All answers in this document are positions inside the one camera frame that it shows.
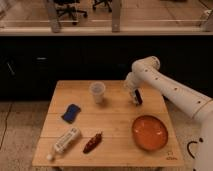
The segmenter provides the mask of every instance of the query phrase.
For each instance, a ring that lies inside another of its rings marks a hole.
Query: table top
[[[95,104],[89,92],[92,81],[59,81],[56,85],[46,120],[33,159],[33,166],[121,166],[166,167],[183,165],[182,154],[159,91],[147,84],[139,89],[143,104],[135,106],[123,81],[103,81],[104,103]],[[70,104],[81,108],[72,124],[61,119]],[[168,130],[167,145],[155,152],[139,149],[131,133],[133,121],[140,115],[160,119]],[[71,127],[78,127],[82,137],[65,154],[50,162],[46,159],[52,145]],[[90,153],[82,151],[96,133],[103,133],[102,142]]]

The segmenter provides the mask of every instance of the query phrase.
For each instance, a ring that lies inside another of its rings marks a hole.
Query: table leg
[[[156,169],[155,169],[155,171],[162,171],[163,170],[163,167],[157,167]]]
[[[62,171],[62,169],[60,167],[52,167],[53,171]]]

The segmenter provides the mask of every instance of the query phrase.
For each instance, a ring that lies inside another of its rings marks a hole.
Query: tiled floor
[[[81,0],[77,4],[88,12],[88,18],[79,15],[77,26],[110,26],[112,14],[104,5],[93,11],[92,3],[92,0]],[[121,26],[194,26],[204,10],[212,7],[212,0],[122,0]],[[61,19],[65,25],[70,22],[68,17]],[[5,27],[49,26],[42,0],[11,1],[0,22]]]
[[[197,140],[200,126],[166,102],[176,136],[185,160],[183,167],[163,168],[162,171],[191,171],[193,159],[186,151],[191,140]],[[48,167],[31,165],[36,144],[46,117],[49,101],[0,102],[0,171],[50,171]],[[153,171],[153,168],[64,168],[64,171]]]

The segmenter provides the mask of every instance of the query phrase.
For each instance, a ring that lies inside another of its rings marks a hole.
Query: cable
[[[189,155],[194,159],[195,158],[195,156],[192,154],[192,152],[190,151],[190,145],[191,144],[197,144],[198,142],[197,141],[190,141],[190,142],[188,142],[188,144],[187,144],[187,152],[189,153]]]
[[[2,136],[2,139],[1,139],[1,143],[0,143],[0,151],[1,151],[2,145],[4,143],[4,137],[5,137],[5,134],[6,134],[6,131],[7,131],[7,120],[8,120],[8,117],[9,117],[10,113],[11,113],[12,105],[13,105],[13,102],[11,102],[9,110],[8,110],[7,115],[5,117],[5,120],[4,120],[5,127],[4,127],[3,136]]]

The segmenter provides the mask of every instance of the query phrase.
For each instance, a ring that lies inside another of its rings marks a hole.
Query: orange bowl
[[[135,143],[147,151],[159,150],[168,141],[166,126],[158,118],[150,115],[136,118],[132,125],[132,133]]]

